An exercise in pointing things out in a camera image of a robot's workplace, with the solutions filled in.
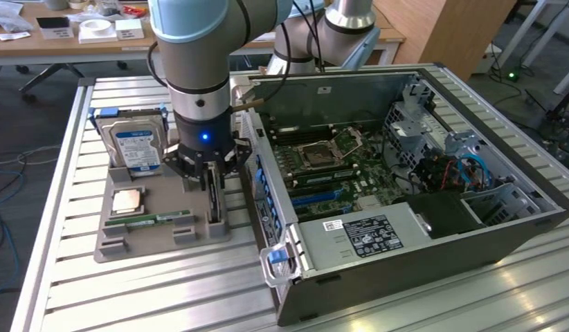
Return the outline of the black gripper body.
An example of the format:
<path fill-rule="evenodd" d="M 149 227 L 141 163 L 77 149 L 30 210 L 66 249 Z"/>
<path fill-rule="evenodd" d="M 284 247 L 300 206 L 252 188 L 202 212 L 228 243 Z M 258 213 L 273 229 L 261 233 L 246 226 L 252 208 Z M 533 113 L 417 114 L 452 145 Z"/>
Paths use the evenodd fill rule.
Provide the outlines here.
<path fill-rule="evenodd" d="M 193 120 L 175 113 L 179 135 L 177 167 L 186 175 L 202 175 L 208 163 L 217 163 L 226 175 L 236 167 L 226 155 L 236 148 L 232 128 L 232 111 L 212 120 Z"/>

